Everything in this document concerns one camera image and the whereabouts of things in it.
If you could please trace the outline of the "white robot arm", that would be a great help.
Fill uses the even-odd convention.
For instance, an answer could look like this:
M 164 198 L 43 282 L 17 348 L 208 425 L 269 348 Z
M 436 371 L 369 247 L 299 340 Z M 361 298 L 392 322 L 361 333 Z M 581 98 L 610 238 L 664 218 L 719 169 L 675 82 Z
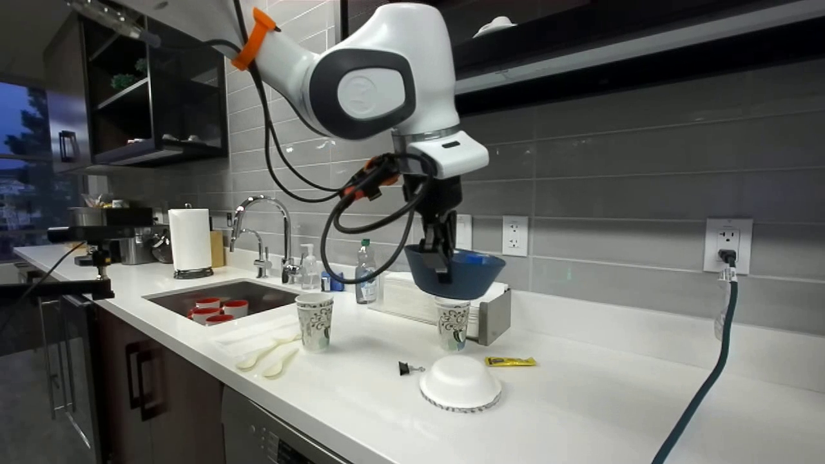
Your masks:
M 463 178 L 482 171 L 491 152 L 459 124 L 445 15 L 424 3 L 380 6 L 353 37 L 312 52 L 258 6 L 244 13 L 240 0 L 205 0 L 193 13 L 197 37 L 281 94 L 312 133 L 351 142 L 394 137 L 392 152 L 373 159 L 335 192 L 326 233 L 365 235 L 366 228 L 344 226 L 344 214 L 401 178 L 405 204 L 389 222 L 409 214 L 424 222 L 421 244 L 403 244 L 412 273 L 424 289 L 454 286 Z

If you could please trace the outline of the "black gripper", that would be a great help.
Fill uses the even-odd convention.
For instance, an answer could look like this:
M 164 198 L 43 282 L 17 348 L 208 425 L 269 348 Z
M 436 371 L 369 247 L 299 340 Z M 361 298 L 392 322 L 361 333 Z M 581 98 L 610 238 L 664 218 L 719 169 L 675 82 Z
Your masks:
M 438 277 L 438 285 L 451 285 L 451 264 L 456 246 L 456 207 L 463 204 L 463 182 L 434 182 L 427 188 L 424 178 L 409 177 L 403 193 L 409 201 L 421 196 L 416 213 L 424 220 L 424 240 L 419 256 L 428 271 Z

